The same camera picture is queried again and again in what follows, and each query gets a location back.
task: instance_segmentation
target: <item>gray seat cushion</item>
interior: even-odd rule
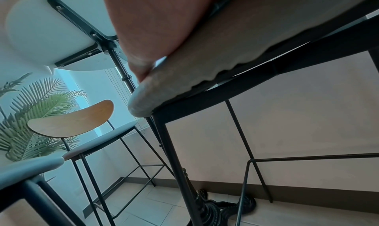
[[[140,83],[128,108],[150,116],[167,100],[364,0],[232,0]]]
[[[62,157],[50,155],[0,167],[0,190],[30,177],[56,169],[63,163],[64,159]]]
[[[97,137],[85,144],[82,144],[81,146],[76,147],[73,150],[68,151],[63,155],[63,158],[65,160],[69,160],[72,157],[75,157],[81,153],[86,153],[90,150],[99,150],[114,141],[118,140],[119,138],[123,137],[127,133],[133,130],[134,126],[137,124],[136,121],[129,122],[117,129],[114,129],[112,131],[109,131],[108,133]]]

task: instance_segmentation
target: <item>tile floor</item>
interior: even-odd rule
[[[106,199],[112,214],[118,211],[139,191],[140,184],[124,183]],[[238,202],[239,197],[209,193],[215,201]],[[105,213],[99,211],[104,225],[109,225]],[[117,226],[186,226],[190,217],[178,189],[147,186],[115,219]],[[229,226],[235,225],[235,216]],[[282,202],[270,204],[257,200],[257,208],[244,215],[241,226],[374,226],[379,215],[328,209]],[[86,225],[97,226],[94,214],[86,218]]]

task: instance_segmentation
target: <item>dark baseboard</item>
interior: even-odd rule
[[[129,183],[145,184],[145,178],[128,177],[124,180]],[[174,179],[154,179],[157,186],[177,188]],[[242,184],[222,183],[209,181],[195,181],[191,183],[196,190],[206,189],[209,192],[239,196]],[[341,189],[318,189],[268,185],[274,201],[306,204],[335,209],[346,209],[367,213],[379,214],[379,192],[353,191]],[[246,192],[254,198],[266,199],[262,185],[247,185]]]
[[[120,177],[118,180],[116,180],[116,182],[114,182],[111,186],[109,186],[103,193],[102,193],[102,196],[104,197],[104,200],[106,200],[114,191],[116,191],[116,189],[118,189],[120,187],[120,185],[122,184],[119,184],[117,185],[120,181],[122,181],[124,177]],[[99,203],[99,198],[96,198],[94,200],[94,203]],[[88,205],[84,210],[83,210],[83,214],[84,214],[84,218],[88,217],[91,213],[93,212],[92,208],[91,208],[91,205]]]

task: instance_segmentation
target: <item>potted plant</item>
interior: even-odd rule
[[[15,162],[49,155],[59,149],[66,150],[60,139],[37,135],[29,130],[27,122],[31,119],[66,114],[77,107],[75,98],[86,96],[83,91],[68,91],[65,84],[56,78],[45,78],[17,90],[30,73],[19,79],[7,82],[0,88],[0,97],[9,92],[17,92],[9,105],[12,113],[5,114],[0,106],[0,151]],[[71,148],[79,144],[77,137],[66,139]]]

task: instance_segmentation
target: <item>wooden backrest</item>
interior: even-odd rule
[[[39,135],[52,138],[67,138],[86,133],[101,126],[109,120],[113,109],[113,102],[105,100],[65,115],[32,119],[28,121],[28,127]]]

